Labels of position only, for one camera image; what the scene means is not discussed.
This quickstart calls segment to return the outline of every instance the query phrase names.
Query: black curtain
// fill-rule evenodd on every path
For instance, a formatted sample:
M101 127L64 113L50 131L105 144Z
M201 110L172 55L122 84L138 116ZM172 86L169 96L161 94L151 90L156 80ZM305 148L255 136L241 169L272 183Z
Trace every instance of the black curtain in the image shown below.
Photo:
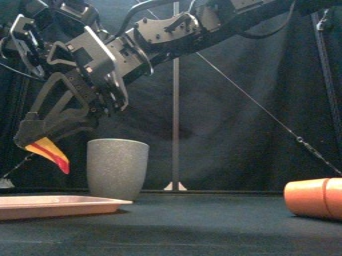
M100 12L104 27L114 33L136 1L90 2ZM183 10L188 3L180 5ZM152 12L161 19L171 17L172 4L155 8ZM134 20L143 16L152 18L151 13L144 12L136 15ZM284 19L285 14L261 23L252 32L267 33ZM328 47L334 49L339 45L335 43ZM336 135L309 16L300 17L295 13L285 29L272 37L249 40L235 36L203 50L200 55L339 167ZM338 67L335 69L340 68L336 61L334 65ZM24 111L32 104L38 87L38 84L30 82L29 93L24 98L17 99L17 94L6 96L21 101ZM94 133L81 133L60 143L70 159L70 175L61 174L52 163L36 157L12 174L16 186L85 188L86 141L97 137L145 142L151 150L144 188L163 189L167 186L172 178L172 64L159 65L153 76L138 78L126 89L126 110L110 118L101 118ZM8 130L4 136L10 141ZM24 154L10 146L13 152L8 166L18 162ZM1 159L6 160L4 151ZM281 190L291 180L334 175L283 126L200 56L192 54L181 57L183 185L192 190L268 191Z

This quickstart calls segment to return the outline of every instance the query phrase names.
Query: ceramic cup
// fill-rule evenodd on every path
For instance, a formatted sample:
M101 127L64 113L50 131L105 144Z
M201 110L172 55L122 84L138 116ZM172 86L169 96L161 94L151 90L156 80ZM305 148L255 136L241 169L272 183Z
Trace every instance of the ceramic cup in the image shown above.
M140 193L149 146L125 139L94 139L86 148L90 196L133 201Z

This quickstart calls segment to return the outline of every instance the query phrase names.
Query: white tray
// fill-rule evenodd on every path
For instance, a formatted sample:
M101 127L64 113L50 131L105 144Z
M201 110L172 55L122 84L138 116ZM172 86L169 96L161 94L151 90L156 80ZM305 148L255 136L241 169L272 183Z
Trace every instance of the white tray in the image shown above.
M89 196L0 197L0 220L113 213L130 201Z

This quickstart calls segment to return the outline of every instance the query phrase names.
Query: wire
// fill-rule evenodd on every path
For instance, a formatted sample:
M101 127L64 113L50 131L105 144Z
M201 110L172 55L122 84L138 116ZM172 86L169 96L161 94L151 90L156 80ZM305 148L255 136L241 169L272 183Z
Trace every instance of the wire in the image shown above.
M0 62L0 66L1 66L2 68L5 68L6 70L12 71L13 73L16 73L16 74L18 74L18 75L21 75L21 76L24 76L24 77L26 77L26 78L34 80L34 81L38 81L38 82L41 82L41 83L46 82L45 80L38 79L37 77L33 77L33 76L30 76L30 75L22 73L21 71L18 71L18 70L10 68L9 66L6 66L6 65L5 65L4 63L1 63L1 62Z
M269 33L263 34L263 35L255 35L255 34L251 34L245 31L240 30L239 28L232 28L233 31L236 32L236 34L248 39L263 39L263 38L267 38L267 37L272 36L273 34L276 34L287 26L287 24L289 22L289 19L292 17L292 13L293 13L295 1L296 0L293 0L291 3L288 15L287 15L287 18L285 18L283 24L273 31L271 31Z

